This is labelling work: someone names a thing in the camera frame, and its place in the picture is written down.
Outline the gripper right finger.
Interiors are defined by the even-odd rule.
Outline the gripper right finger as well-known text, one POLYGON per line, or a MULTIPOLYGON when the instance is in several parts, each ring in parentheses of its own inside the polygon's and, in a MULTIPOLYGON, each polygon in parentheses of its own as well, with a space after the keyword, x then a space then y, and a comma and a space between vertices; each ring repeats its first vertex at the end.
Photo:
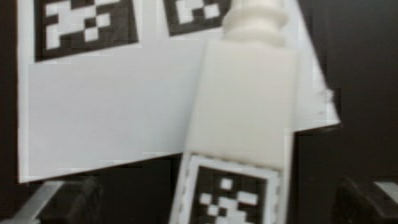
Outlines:
POLYGON ((339 179, 330 219, 332 224, 398 224, 398 177, 339 179))

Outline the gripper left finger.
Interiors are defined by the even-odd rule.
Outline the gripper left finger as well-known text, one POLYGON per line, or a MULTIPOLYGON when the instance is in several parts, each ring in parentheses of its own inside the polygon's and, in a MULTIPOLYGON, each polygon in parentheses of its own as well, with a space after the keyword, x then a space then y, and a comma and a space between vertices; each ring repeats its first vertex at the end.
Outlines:
POLYGON ((46 181, 3 224, 101 224, 101 196, 94 177, 46 181))

